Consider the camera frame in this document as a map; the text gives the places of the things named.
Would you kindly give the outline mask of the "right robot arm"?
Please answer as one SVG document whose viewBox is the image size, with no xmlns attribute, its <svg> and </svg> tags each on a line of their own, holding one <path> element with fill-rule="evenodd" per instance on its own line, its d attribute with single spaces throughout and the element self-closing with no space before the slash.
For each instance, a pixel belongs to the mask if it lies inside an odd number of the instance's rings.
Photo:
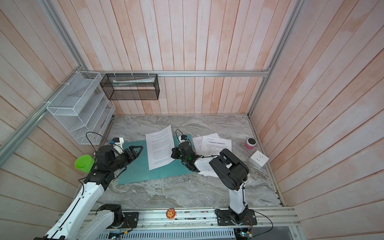
<svg viewBox="0 0 384 240">
<path fill-rule="evenodd" d="M 172 148 L 171 158 L 180 160 L 192 172 L 206 176 L 213 174 L 229 189 L 229 208 L 215 210 L 218 225 L 252 224 L 251 217 L 254 212 L 249 209 L 245 199 L 245 186 L 250 170 L 229 149 L 221 150 L 218 155 L 204 157 L 197 155 L 189 142 L 183 142 Z"/>
</svg>

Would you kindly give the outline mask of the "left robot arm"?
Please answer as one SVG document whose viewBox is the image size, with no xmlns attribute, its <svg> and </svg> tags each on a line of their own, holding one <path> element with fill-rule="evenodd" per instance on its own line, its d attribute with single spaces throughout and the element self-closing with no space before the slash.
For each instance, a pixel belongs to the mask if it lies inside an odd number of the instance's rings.
<svg viewBox="0 0 384 240">
<path fill-rule="evenodd" d="M 82 182 L 82 189 L 57 221 L 42 237 L 44 240 L 94 240 L 104 230 L 113 228 L 113 237 L 119 238 L 133 231 L 138 225 L 139 213 L 123 213 L 121 205 L 105 204 L 98 214 L 85 227 L 82 224 L 93 205 L 107 190 L 116 171 L 125 171 L 127 166 L 136 160 L 142 146 L 131 146 L 119 153 L 113 146 L 100 147 L 96 153 L 96 161 L 91 171 Z"/>
</svg>

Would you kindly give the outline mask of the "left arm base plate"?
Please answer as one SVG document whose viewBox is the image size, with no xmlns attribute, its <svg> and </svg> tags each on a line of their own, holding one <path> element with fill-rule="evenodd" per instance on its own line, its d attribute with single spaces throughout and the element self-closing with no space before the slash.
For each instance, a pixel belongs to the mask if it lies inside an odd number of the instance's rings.
<svg viewBox="0 0 384 240">
<path fill-rule="evenodd" d="M 122 229 L 136 229 L 138 226 L 139 212 L 123 212 L 124 221 Z"/>
</svg>

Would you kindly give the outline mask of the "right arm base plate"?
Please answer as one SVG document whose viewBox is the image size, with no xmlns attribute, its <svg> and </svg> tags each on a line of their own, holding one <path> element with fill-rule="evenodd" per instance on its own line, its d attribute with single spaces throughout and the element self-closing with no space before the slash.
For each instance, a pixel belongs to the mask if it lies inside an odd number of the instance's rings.
<svg viewBox="0 0 384 240">
<path fill-rule="evenodd" d="M 241 214 L 237 214 L 234 211 L 216 209 L 215 214 L 217 216 L 217 222 L 219 226 L 253 226 L 257 225 L 257 219 L 255 211 L 251 209 L 245 209 Z"/>
</svg>

